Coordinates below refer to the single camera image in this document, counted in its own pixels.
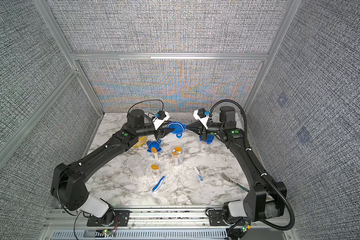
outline green handle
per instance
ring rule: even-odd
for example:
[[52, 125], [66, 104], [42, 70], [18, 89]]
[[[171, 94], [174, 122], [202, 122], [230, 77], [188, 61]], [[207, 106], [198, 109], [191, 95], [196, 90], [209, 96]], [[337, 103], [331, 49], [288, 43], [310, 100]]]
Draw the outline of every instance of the green handle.
[[244, 191], [249, 192], [249, 190], [248, 190], [248, 189], [246, 189], [245, 187], [241, 186], [240, 184], [236, 183], [236, 185], [237, 185], [239, 188], [243, 189]]

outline plastic container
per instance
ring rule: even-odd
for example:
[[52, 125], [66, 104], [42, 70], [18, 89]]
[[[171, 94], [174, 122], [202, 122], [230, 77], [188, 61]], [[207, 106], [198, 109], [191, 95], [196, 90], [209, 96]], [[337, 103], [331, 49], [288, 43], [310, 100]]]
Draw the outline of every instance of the plastic container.
[[152, 147], [151, 151], [152, 151], [152, 154], [155, 157], [155, 161], [157, 162], [158, 161], [158, 152], [157, 152], [156, 148]]
[[127, 165], [129, 169], [134, 173], [136, 177], [144, 176], [145, 167], [141, 157], [139, 155], [132, 155], [127, 159]]
[[143, 146], [144, 143], [147, 141], [148, 136], [144, 136], [144, 137], [139, 137], [139, 141], [136, 142], [136, 144], [133, 147], [140, 147]]
[[181, 124], [179, 122], [170, 122], [167, 127], [175, 129], [172, 133], [176, 134], [177, 138], [181, 138], [183, 136], [183, 132], [187, 129], [185, 124]]
[[211, 143], [215, 136], [207, 135], [206, 141], [202, 140], [202, 137], [199, 137], [199, 149], [201, 152], [207, 152], [211, 148]]
[[183, 163], [184, 149], [180, 144], [172, 146], [172, 162], [174, 165], [180, 165]]
[[153, 147], [156, 148], [158, 152], [161, 151], [161, 139], [157, 141], [147, 141], [147, 152], [152, 152]]
[[151, 166], [151, 168], [152, 168], [152, 171], [154, 172], [154, 175], [155, 175], [156, 177], [161, 177], [161, 175], [160, 175], [160, 168], [158, 167], [158, 165], [153, 164], [153, 165]]

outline blue toothbrush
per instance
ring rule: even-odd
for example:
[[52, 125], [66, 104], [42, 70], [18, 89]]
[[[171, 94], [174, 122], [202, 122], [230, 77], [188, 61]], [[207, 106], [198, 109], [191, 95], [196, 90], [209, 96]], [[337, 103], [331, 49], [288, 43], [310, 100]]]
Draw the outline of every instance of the blue toothbrush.
[[160, 179], [160, 181], [158, 181], [157, 185], [154, 187], [154, 189], [152, 189], [152, 192], [156, 192], [156, 191], [160, 188], [160, 186], [161, 186], [161, 185], [163, 184], [163, 182], [164, 182], [164, 179], [165, 179], [165, 176], [162, 177], [162, 178]]

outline red wire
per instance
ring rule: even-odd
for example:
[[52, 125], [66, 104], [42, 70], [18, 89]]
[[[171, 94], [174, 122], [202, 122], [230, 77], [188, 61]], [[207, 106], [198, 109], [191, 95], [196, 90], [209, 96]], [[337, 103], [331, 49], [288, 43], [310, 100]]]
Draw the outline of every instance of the red wire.
[[119, 224], [119, 221], [117, 220], [117, 218], [115, 218], [115, 220], [116, 220], [116, 226], [112, 229], [112, 231], [115, 230], [115, 229], [117, 231], [117, 225]]

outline yellow bowl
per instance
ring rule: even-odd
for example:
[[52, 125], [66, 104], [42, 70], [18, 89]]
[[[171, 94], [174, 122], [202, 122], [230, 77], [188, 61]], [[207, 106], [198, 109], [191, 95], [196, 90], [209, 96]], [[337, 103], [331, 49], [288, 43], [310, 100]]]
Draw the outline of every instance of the yellow bowl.
[[148, 136], [139, 137], [139, 141], [133, 147], [140, 147], [142, 146], [148, 139]]

